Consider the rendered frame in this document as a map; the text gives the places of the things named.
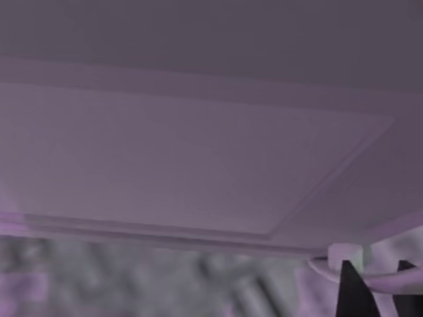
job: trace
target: blurry background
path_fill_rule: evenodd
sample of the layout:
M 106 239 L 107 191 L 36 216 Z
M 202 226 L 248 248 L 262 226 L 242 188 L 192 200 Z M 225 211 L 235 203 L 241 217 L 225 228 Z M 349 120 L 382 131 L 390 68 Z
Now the blurry background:
M 368 271 L 422 264 L 423 227 L 366 254 Z M 0 273 L 1 317 L 328 317 L 338 293 L 301 260 L 12 236 L 0 238 Z M 40 274 L 46 296 L 24 295 Z M 396 317 L 390 296 L 375 297 Z

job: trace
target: gravel floor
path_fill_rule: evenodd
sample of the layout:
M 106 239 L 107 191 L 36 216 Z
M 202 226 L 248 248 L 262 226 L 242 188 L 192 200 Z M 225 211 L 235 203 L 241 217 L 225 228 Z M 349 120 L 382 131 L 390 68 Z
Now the gravel floor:
M 375 245 L 368 270 L 421 264 L 423 229 Z M 120 244 L 0 238 L 1 317 L 329 317 L 337 286 L 305 263 Z M 377 296 L 383 317 L 391 299 Z

